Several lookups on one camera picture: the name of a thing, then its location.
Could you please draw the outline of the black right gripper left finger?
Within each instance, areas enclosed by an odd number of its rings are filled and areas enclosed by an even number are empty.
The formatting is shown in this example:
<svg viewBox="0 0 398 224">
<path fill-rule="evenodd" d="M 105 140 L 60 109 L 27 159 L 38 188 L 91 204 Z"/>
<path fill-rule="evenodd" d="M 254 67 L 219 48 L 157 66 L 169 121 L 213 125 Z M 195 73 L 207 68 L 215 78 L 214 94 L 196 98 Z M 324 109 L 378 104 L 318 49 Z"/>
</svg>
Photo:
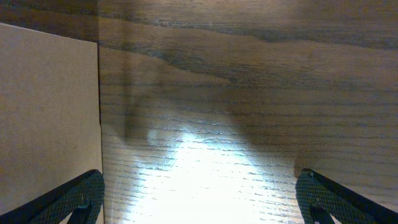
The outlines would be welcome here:
<svg viewBox="0 0 398 224">
<path fill-rule="evenodd" d="M 104 179 L 89 170 L 10 212 L 1 223 L 89 223 L 95 224 L 104 202 Z"/>
</svg>

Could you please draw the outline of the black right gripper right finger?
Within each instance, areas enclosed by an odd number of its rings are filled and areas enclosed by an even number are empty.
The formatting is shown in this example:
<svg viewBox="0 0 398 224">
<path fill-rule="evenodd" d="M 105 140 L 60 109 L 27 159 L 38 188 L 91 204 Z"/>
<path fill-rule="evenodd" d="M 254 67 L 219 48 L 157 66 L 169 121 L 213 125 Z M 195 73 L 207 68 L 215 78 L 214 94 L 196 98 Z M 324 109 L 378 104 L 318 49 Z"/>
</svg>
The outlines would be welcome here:
<svg viewBox="0 0 398 224">
<path fill-rule="evenodd" d="M 397 223 L 397 212 L 314 170 L 303 169 L 295 189 L 305 223 Z"/>
</svg>

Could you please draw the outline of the brown cardboard box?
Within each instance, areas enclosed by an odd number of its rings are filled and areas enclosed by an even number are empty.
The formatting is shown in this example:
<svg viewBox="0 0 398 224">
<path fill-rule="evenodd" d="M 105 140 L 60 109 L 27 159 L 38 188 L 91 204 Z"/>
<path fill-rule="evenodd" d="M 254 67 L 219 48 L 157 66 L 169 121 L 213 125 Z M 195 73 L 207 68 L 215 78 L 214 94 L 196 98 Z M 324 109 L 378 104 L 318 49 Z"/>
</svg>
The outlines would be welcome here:
<svg viewBox="0 0 398 224">
<path fill-rule="evenodd" d="M 98 46 L 1 25 L 1 213 L 102 168 Z"/>
</svg>

